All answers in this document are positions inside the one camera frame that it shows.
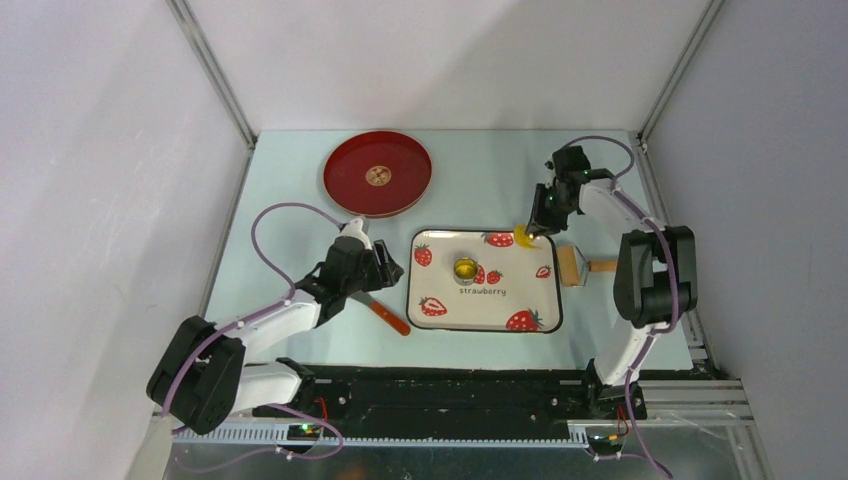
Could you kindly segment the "round red plate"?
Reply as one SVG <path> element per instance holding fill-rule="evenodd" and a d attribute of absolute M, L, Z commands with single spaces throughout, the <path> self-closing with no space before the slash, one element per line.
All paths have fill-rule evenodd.
<path fill-rule="evenodd" d="M 350 137 L 328 156 L 322 183 L 343 210 L 386 218 L 410 209 L 424 195 L 433 174 L 432 159 L 416 139 L 395 131 Z"/>

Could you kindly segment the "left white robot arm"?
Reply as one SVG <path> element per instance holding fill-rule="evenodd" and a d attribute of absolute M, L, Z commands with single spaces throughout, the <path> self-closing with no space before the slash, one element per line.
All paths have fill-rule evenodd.
<path fill-rule="evenodd" d="M 279 404 L 304 416 L 316 403 L 306 371 L 292 360 L 260 362 L 271 347 L 316 329 L 347 300 L 395 286 L 404 274 L 382 240 L 338 236 L 291 297 L 219 327 L 200 316 L 176 330 L 146 385 L 164 416 L 207 434 L 230 414 Z"/>

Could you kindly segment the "orange handled spatula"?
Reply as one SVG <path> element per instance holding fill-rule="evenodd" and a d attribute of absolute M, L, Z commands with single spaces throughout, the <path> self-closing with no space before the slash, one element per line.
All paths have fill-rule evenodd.
<path fill-rule="evenodd" d="M 411 327 L 405 321 L 401 320 L 396 314 L 394 314 L 390 309 L 388 309 L 385 305 L 376 300 L 370 294 L 365 292 L 357 292 L 353 294 L 351 298 L 366 306 L 371 312 L 373 312 L 378 318 L 380 318 L 384 323 L 386 323 L 399 335 L 408 336 L 411 333 Z"/>

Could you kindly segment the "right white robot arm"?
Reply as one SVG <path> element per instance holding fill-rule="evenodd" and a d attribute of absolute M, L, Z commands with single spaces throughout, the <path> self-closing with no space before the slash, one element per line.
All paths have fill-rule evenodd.
<path fill-rule="evenodd" d="M 534 192 L 524 228 L 530 237 L 568 227 L 572 214 L 594 218 L 618 241 L 613 283 L 618 318 L 593 359 L 597 381 L 581 392 L 585 411 L 606 418 L 622 403 L 618 387 L 637 380 L 655 340 L 675 330 L 698 300 L 695 237 L 687 226 L 668 226 L 640 207 L 620 186 L 619 174 L 594 168 L 576 141 L 546 163 L 552 177 Z"/>

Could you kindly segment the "small clear glass cup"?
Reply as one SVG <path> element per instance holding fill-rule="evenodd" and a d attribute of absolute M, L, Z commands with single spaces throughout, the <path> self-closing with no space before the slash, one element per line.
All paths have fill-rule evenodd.
<path fill-rule="evenodd" d="M 473 282 L 478 272 L 478 262 L 469 257 L 458 258 L 453 264 L 454 277 L 460 282 Z"/>

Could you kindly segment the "strawberry print tray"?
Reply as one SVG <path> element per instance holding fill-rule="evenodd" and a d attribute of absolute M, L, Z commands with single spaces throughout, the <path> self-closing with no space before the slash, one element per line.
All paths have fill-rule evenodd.
<path fill-rule="evenodd" d="M 479 264 L 473 282 L 460 282 L 453 264 Z M 412 239 L 407 319 L 421 329 L 551 333 L 563 321 L 555 244 L 529 248 L 509 231 L 422 230 Z"/>

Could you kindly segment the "yellow dough piece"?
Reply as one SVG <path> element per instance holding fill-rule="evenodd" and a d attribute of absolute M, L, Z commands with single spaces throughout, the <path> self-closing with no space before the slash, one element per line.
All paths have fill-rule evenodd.
<path fill-rule="evenodd" d="M 470 280 L 476 277 L 478 271 L 477 264 L 470 259 L 460 259 L 454 265 L 455 275 L 463 280 Z"/>

